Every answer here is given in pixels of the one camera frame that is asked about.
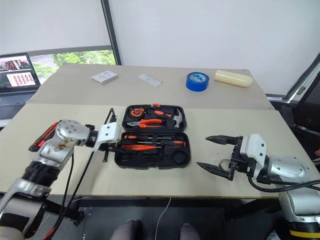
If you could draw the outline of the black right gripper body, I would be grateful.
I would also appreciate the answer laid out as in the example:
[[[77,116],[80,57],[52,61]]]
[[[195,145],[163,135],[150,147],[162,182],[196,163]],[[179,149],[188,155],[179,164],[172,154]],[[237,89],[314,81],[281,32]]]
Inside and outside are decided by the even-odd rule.
[[[236,138],[236,144],[233,148],[230,162],[229,162],[229,180],[232,181],[234,179],[235,172],[238,171],[240,173],[244,173],[249,177],[253,176],[253,165],[252,160],[249,160],[245,154],[241,154],[241,146],[244,143],[244,137],[239,136]]]

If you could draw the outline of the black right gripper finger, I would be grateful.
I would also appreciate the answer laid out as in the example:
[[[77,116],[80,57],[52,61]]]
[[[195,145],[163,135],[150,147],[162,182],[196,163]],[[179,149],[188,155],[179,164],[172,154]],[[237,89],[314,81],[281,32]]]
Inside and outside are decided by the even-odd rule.
[[[212,135],[205,138],[207,141],[220,145],[237,145],[237,137],[227,135]]]
[[[214,174],[216,176],[225,178],[229,181],[232,181],[234,179],[234,172],[235,172],[234,169],[227,171],[224,169],[220,169],[216,165],[212,165],[204,162],[197,162],[196,164],[201,168],[203,168],[204,170],[206,170],[207,172]]]

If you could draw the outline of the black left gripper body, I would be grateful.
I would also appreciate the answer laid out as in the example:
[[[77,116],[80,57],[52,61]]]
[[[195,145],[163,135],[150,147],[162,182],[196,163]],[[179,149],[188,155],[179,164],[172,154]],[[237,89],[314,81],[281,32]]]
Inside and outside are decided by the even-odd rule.
[[[98,148],[99,151],[102,151],[102,152],[118,152],[120,150],[120,148],[118,148],[116,146],[116,143],[102,143],[99,148]]]

